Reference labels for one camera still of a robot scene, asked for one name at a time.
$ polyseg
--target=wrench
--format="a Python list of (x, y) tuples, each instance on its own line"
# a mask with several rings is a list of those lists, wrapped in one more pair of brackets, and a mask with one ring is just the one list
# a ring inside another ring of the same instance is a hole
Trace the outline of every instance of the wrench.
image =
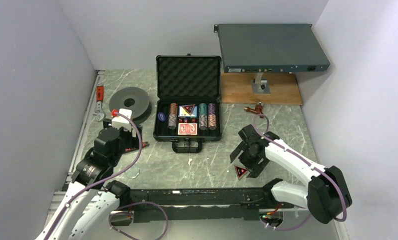
[(106, 114), (103, 112), (102, 103), (103, 103), (103, 84), (98, 83), (96, 87), (96, 108), (94, 110), (93, 115), (96, 115), (94, 118), (96, 121), (101, 122), (105, 119)]

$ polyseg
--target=wood panel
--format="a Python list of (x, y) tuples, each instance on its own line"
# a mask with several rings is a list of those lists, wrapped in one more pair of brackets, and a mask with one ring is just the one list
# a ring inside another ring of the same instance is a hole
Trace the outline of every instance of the wood panel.
[(302, 105), (302, 96), (296, 76), (290, 73), (264, 73), (269, 83), (270, 94), (254, 94), (250, 80), (254, 73), (222, 73), (222, 102), (227, 104)]

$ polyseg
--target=table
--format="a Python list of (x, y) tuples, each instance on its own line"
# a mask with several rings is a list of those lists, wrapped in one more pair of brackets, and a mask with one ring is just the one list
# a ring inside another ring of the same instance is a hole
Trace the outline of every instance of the table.
[[(138, 177), (132, 179), (122, 174), (117, 180), (132, 189), (168, 189), (168, 188), (232, 188), (262, 187), (274, 178), (300, 184), (284, 168), (270, 162), (258, 178), (237, 179), (234, 165), (240, 165), (238, 159), (230, 163), (230, 153), (241, 141), (238, 131), (252, 122), (254, 114), (243, 108), (254, 104), (221, 104), (222, 139), (219, 142), (206, 142), (200, 153), (174, 153), (170, 142), (157, 142), (153, 138), (156, 119), (156, 71), (149, 69), (107, 70), (103, 78), (103, 110), (110, 117), (109, 100), (118, 90), (126, 87), (139, 87), (150, 96), (152, 114), (142, 124), (143, 141), (150, 146), (145, 148), (137, 162), (140, 168)], [(280, 136), (289, 146), (309, 159), (316, 161), (311, 140), (298, 105), (265, 105), (264, 113), (270, 119), (270, 130)], [(261, 130), (265, 129), (263, 119), (257, 120)], [(88, 130), (84, 153), (93, 146), (93, 141), (102, 129), (102, 123), (92, 120)], [(115, 172), (130, 164), (136, 152), (122, 156)]]

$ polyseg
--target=wall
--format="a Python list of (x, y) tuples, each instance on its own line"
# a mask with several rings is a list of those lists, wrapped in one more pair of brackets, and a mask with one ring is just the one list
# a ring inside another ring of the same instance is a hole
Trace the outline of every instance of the wall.
[(398, 0), (331, 0), (314, 26), (332, 66), (300, 74), (319, 161), (342, 169), (353, 240), (398, 240)]
[(59, 2), (95, 69), (154, 69), (157, 55), (220, 55), (214, 24), (314, 24), (328, 0)]
[(42, 230), (94, 74), (56, 0), (0, 0), (0, 240)]

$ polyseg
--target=case handle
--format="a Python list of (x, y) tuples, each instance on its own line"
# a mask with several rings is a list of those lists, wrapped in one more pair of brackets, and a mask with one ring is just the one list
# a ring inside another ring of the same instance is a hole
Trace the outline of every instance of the case handle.
[(173, 141), (172, 142), (172, 150), (176, 153), (199, 153), (202, 150), (202, 142), (198, 141), (198, 146), (191, 146), (190, 144), (186, 146), (184, 143), (184, 146), (177, 146), (177, 142)]

